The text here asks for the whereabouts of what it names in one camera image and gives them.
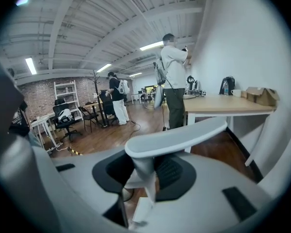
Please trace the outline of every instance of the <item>white mug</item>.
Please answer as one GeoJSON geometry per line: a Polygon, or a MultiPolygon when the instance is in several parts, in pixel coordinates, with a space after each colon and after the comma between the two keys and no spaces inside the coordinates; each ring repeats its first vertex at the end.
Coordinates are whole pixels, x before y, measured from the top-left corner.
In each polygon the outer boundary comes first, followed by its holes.
{"type": "Polygon", "coordinates": [[[231,93],[238,98],[242,96],[242,90],[231,90],[231,93]]]}

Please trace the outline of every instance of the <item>floor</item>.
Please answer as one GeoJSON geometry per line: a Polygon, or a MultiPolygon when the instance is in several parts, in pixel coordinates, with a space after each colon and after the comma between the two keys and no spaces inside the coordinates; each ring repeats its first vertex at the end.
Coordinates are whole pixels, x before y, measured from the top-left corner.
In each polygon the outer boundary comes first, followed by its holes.
{"type": "MultiPolygon", "coordinates": [[[[134,105],[129,104],[127,106],[129,117],[131,118],[131,121],[135,121],[140,126],[133,124],[132,122],[129,122],[123,126],[114,125],[105,129],[102,129],[97,125],[92,125],[93,132],[91,133],[89,127],[86,127],[87,131],[84,130],[83,121],[78,122],[73,126],[73,128],[81,132],[83,135],[73,136],[73,141],[71,143],[66,138],[64,140],[64,144],[60,146],[59,149],[70,146],[79,153],[88,154],[124,145],[130,137],[136,135],[162,131],[163,118],[165,126],[168,126],[169,117],[167,106],[164,105],[163,108],[164,109],[160,108],[158,110],[154,110],[153,108],[144,108],[143,105],[136,103],[134,105]]],[[[58,132],[58,139],[60,139],[63,135],[63,131],[58,132]]],[[[45,148],[50,148],[52,146],[50,139],[44,136],[44,140],[46,142],[45,148]]],[[[222,132],[203,143],[193,146],[191,153],[225,162],[238,170],[240,173],[255,181],[255,176],[251,168],[244,165],[246,158],[227,132],[222,132]]],[[[71,153],[67,150],[62,150],[54,151],[51,157],[56,158],[70,155],[71,153]]],[[[133,213],[140,197],[146,197],[144,189],[135,189],[132,199],[125,202],[129,225],[132,224],[133,213]]]]}

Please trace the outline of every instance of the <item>white shirt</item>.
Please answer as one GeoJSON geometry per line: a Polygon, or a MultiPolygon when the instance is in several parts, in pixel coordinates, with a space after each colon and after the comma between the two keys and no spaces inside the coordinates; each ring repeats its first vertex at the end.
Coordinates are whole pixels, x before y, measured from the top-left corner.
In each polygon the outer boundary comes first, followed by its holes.
{"type": "Polygon", "coordinates": [[[185,62],[187,56],[187,52],[173,46],[166,46],[162,49],[161,57],[164,68],[167,71],[164,89],[186,88],[186,75],[183,62],[185,62]]]}

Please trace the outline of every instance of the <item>short hair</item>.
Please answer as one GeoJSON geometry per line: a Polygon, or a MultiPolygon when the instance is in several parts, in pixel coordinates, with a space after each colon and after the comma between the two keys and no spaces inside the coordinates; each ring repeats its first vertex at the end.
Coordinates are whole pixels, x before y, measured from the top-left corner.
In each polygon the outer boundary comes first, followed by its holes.
{"type": "Polygon", "coordinates": [[[10,75],[14,78],[14,76],[15,76],[14,70],[13,70],[12,68],[9,68],[9,69],[8,69],[8,72],[9,72],[10,75]]]}
{"type": "Polygon", "coordinates": [[[168,33],[168,34],[165,34],[164,37],[163,37],[163,41],[170,41],[172,39],[174,39],[175,36],[171,33],[168,33]]]}
{"type": "Polygon", "coordinates": [[[108,77],[109,77],[109,76],[116,77],[116,75],[114,74],[114,72],[109,72],[109,73],[108,73],[108,77]]]}

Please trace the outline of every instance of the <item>water bottle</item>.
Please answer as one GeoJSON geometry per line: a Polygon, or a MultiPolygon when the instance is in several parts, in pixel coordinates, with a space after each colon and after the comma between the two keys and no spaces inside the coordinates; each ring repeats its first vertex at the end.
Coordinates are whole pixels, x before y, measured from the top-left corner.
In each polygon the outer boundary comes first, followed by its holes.
{"type": "Polygon", "coordinates": [[[223,88],[224,88],[224,95],[228,95],[228,83],[227,83],[227,80],[224,81],[223,88]]]}

